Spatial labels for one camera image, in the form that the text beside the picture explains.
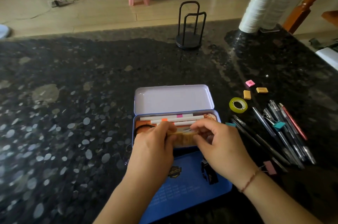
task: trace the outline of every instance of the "wooden banister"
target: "wooden banister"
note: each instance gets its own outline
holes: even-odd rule
[[[301,5],[294,8],[283,24],[285,30],[293,34],[309,15],[311,12],[310,7],[315,1],[316,0],[303,0]]]

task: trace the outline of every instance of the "yellow eraser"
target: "yellow eraser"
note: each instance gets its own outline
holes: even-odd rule
[[[256,88],[258,93],[268,93],[268,89],[267,88]]]
[[[243,91],[243,94],[244,94],[244,99],[246,99],[246,100],[250,100],[251,99],[251,93],[250,93],[249,90]]]

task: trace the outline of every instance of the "black granite counter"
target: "black granite counter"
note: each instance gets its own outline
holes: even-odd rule
[[[91,223],[130,156],[138,87],[206,84],[228,121],[229,101],[252,79],[249,107],[281,102],[309,137],[318,164],[275,181],[323,221],[338,207],[338,72],[285,31],[247,35],[239,21],[209,22],[203,46],[176,47],[177,26],[0,42],[0,222]],[[251,110],[240,115],[269,137]],[[260,164],[268,157],[243,138]],[[261,222],[230,193],[160,223]]]

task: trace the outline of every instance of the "tape roll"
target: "tape roll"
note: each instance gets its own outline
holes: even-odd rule
[[[234,103],[238,102],[242,105],[241,108],[235,107]],[[241,99],[241,98],[232,98],[229,102],[229,107],[232,111],[234,111],[237,114],[242,114],[248,109],[247,103]]]

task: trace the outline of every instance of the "bracelet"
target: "bracelet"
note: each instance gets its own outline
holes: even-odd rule
[[[247,182],[247,184],[244,186],[244,188],[242,190],[239,190],[239,192],[243,193],[244,190],[246,190],[246,188],[250,185],[250,183],[255,179],[255,177],[257,176],[257,174],[261,171],[261,167],[258,168],[257,171],[255,171],[255,173],[251,176],[251,178],[249,179],[249,181]]]

